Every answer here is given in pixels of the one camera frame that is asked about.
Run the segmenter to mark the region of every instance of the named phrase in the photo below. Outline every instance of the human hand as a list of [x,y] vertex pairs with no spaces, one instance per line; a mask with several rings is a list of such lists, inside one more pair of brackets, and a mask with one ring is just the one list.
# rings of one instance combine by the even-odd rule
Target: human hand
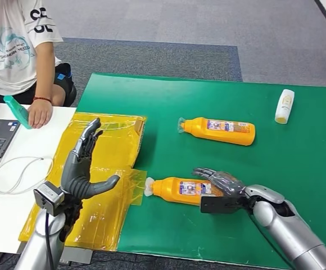
[[46,100],[35,100],[28,108],[28,123],[33,128],[46,125],[52,116],[52,104]]

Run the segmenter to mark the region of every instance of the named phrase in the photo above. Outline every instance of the yellow plastic bag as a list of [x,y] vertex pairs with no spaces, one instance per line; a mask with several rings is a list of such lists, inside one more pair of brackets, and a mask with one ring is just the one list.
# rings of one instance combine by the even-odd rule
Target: yellow plastic bag
[[[140,204],[146,172],[134,170],[146,118],[141,116],[76,113],[63,133],[47,180],[59,186],[68,153],[74,148],[87,124],[99,117],[103,134],[93,152],[91,181],[100,182],[118,174],[117,185],[103,194],[83,200],[79,219],[66,239],[66,246],[115,250],[131,203]],[[39,208],[35,205],[19,236],[28,241],[35,228]]]

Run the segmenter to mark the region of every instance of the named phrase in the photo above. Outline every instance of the white bottle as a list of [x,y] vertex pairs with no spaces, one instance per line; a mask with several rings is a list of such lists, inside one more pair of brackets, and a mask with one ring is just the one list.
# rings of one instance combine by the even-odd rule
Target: white bottle
[[293,100],[294,92],[289,89],[283,90],[278,102],[277,110],[275,111],[275,122],[287,124]]

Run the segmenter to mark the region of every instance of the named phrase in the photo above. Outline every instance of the orange bottle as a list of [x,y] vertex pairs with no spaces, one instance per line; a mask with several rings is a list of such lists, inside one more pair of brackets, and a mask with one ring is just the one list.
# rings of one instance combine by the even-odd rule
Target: orange bottle
[[198,117],[192,120],[180,118],[178,132],[188,132],[198,138],[251,145],[256,136],[253,124],[237,121],[213,120]]
[[223,192],[208,180],[168,177],[155,181],[151,177],[146,180],[144,195],[159,196],[174,203],[199,205],[201,195],[223,196]]

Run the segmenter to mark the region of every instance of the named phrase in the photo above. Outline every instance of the green mat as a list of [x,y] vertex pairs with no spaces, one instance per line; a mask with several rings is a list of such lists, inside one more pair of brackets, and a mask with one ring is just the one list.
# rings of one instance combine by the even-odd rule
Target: green mat
[[[277,124],[284,88],[295,91],[294,104],[288,124]],[[147,116],[135,168],[162,179],[209,167],[265,185],[326,243],[326,87],[93,74],[78,111]],[[177,133],[178,118],[198,116],[253,123],[257,136],[246,147]],[[201,214],[153,196],[129,208],[119,250],[287,268],[242,210]]]

